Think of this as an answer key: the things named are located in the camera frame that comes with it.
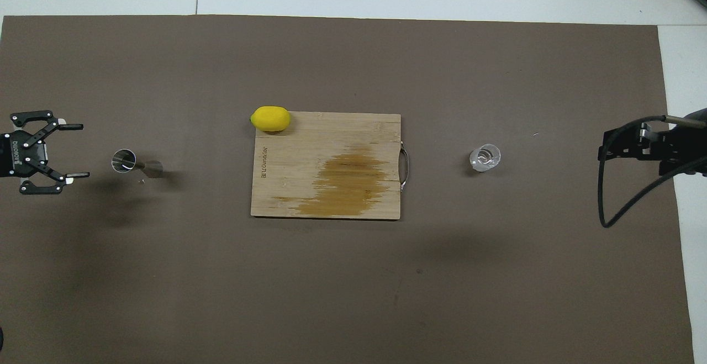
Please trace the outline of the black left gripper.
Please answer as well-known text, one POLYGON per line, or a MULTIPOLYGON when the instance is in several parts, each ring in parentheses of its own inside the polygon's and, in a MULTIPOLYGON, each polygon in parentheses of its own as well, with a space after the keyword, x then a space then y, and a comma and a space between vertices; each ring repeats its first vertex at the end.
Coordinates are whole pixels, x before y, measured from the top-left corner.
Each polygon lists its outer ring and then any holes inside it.
POLYGON ((83 123, 67 123, 53 112, 11 113, 11 122, 16 127, 12 133, 0 133, 0 178, 21 177, 21 194, 60 194, 64 186, 78 178, 90 177, 90 172, 59 173, 48 167, 45 143, 39 143, 56 130, 83 130, 83 123), (23 130, 30 122, 46 122, 46 126, 30 135, 23 130), (37 186, 30 177, 42 173, 54 180, 51 186, 37 186))

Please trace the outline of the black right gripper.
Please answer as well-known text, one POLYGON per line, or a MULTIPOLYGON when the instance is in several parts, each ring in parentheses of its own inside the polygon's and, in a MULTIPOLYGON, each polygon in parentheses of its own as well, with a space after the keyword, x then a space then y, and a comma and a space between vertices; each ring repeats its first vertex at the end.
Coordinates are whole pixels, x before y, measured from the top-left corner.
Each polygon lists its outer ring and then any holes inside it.
MULTIPOLYGON (((665 131, 654 131, 647 127, 647 150, 651 161, 659 162, 657 174, 664 177, 687 163, 707 157, 707 123, 689 126, 677 124, 665 131)), ((644 125, 629 128, 614 128, 603 133, 603 142, 598 148, 598 160, 616 158, 642 159, 646 155, 644 125)))

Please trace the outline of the steel double jigger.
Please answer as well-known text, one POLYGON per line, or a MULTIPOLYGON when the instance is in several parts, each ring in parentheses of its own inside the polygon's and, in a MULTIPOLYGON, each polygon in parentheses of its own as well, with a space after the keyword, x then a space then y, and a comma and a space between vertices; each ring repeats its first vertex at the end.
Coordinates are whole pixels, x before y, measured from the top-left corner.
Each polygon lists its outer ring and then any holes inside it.
POLYGON ((111 167, 117 173, 129 173, 139 170, 148 178, 161 178, 164 173, 162 163, 156 160, 140 160, 138 156, 129 149, 117 150, 111 158, 111 167))

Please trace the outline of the small clear glass cup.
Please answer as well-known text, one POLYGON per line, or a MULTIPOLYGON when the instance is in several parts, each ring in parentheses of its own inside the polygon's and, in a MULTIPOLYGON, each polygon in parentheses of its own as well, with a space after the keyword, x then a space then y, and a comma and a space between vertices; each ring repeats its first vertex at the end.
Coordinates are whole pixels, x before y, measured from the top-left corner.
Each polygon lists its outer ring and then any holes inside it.
POLYGON ((475 148, 469 155, 472 170, 483 173, 497 167, 502 160, 500 149, 493 144, 484 144, 475 148))

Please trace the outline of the large brown table mat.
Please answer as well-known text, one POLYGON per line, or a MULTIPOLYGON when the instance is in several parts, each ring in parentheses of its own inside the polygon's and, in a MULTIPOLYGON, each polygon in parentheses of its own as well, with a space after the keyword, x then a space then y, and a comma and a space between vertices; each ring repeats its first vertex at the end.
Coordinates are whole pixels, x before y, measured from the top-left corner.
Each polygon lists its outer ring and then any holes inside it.
POLYGON ((48 150, 91 176, 0 180, 0 361, 691 364, 673 185, 597 214, 603 133, 665 107, 649 26, 6 17, 0 130, 83 123, 48 150), (253 218, 260 105, 399 113, 400 220, 253 218))

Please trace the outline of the yellow lemon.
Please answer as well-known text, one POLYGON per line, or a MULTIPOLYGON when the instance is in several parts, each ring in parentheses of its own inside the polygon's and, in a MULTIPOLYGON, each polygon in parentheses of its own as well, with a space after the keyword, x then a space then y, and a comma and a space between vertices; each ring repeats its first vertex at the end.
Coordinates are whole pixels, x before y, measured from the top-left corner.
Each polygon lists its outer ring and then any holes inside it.
POLYGON ((250 115, 252 125, 262 132, 280 132, 289 127, 291 114, 279 105, 262 105, 250 115))

